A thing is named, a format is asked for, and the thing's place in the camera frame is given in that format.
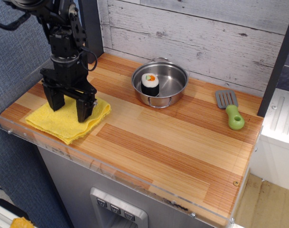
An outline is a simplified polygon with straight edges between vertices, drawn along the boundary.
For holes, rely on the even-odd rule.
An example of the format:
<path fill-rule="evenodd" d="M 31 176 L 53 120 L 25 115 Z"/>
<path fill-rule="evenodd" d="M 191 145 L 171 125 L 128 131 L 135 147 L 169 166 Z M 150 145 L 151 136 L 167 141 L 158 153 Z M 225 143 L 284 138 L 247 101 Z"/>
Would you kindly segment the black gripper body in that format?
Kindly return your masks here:
<path fill-rule="evenodd" d="M 88 59 L 86 54 L 68 58 L 51 56 L 54 68 L 43 68 L 43 84 L 57 87 L 64 94 L 75 100 L 95 96 L 96 89 L 87 80 Z"/>

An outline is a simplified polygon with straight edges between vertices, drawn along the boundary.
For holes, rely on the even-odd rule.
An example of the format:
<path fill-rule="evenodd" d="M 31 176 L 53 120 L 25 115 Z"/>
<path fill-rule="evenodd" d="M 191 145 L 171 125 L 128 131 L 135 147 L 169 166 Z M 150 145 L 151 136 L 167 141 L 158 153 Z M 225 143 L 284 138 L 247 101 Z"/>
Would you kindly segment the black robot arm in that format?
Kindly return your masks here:
<path fill-rule="evenodd" d="M 43 68 L 43 88 L 53 111 L 65 105 L 64 96 L 76 101 L 78 122 L 84 122 L 97 105 L 97 90 L 88 82 L 87 34 L 78 16 L 78 8 L 72 0 L 7 0 L 13 9 L 24 12 L 7 29 L 16 29 L 30 15 L 36 16 L 42 25 L 51 47 L 52 69 Z"/>

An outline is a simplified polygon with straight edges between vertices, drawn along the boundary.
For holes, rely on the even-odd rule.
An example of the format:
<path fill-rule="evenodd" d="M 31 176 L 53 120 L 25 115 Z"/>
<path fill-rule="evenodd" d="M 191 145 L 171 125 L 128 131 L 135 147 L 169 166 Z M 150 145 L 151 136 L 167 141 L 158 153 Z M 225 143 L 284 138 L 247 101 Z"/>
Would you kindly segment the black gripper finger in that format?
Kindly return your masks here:
<path fill-rule="evenodd" d="M 49 106 L 53 111 L 57 111 L 65 105 L 64 94 L 59 88 L 51 87 L 47 84 L 43 84 L 43 88 Z"/>
<path fill-rule="evenodd" d="M 82 123 L 89 116 L 91 116 L 93 108 L 95 106 L 96 106 L 96 98 L 95 98 L 95 96 L 87 97 L 87 98 L 78 98 L 76 100 L 78 122 Z"/>

